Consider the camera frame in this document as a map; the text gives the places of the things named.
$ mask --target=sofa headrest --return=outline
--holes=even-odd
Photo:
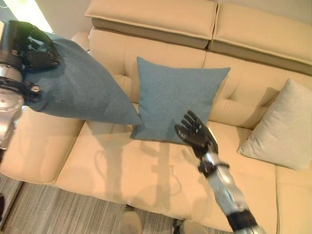
[[[312,74],[312,26],[245,6],[218,5],[209,50]]]
[[[215,13],[208,0],[91,0],[85,15],[95,28],[204,49]]]

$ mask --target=wall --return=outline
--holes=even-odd
[[[70,39],[76,32],[89,32],[91,19],[84,16],[90,0],[36,0],[53,32]]]

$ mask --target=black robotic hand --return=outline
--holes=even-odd
[[[175,131],[192,147],[196,157],[202,160],[207,152],[218,154],[218,144],[213,134],[192,111],[184,115],[181,123],[183,125],[175,125]]]

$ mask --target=sofa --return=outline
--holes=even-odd
[[[287,79],[312,89],[310,25],[209,0],[92,0],[85,15],[94,27],[73,40],[111,73],[137,110],[138,56],[178,68],[230,67],[207,122],[219,157],[266,233],[312,233],[311,164],[293,170],[237,153]],[[134,128],[26,107],[0,172],[231,231],[192,149],[131,139]]]

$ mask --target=sofa armrest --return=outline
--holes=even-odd
[[[21,181],[53,184],[83,122],[26,107],[0,164],[0,173]]]
[[[80,45],[81,48],[84,49],[85,51],[89,51],[90,50],[89,33],[77,32],[72,37],[71,40],[76,42],[78,45]]]

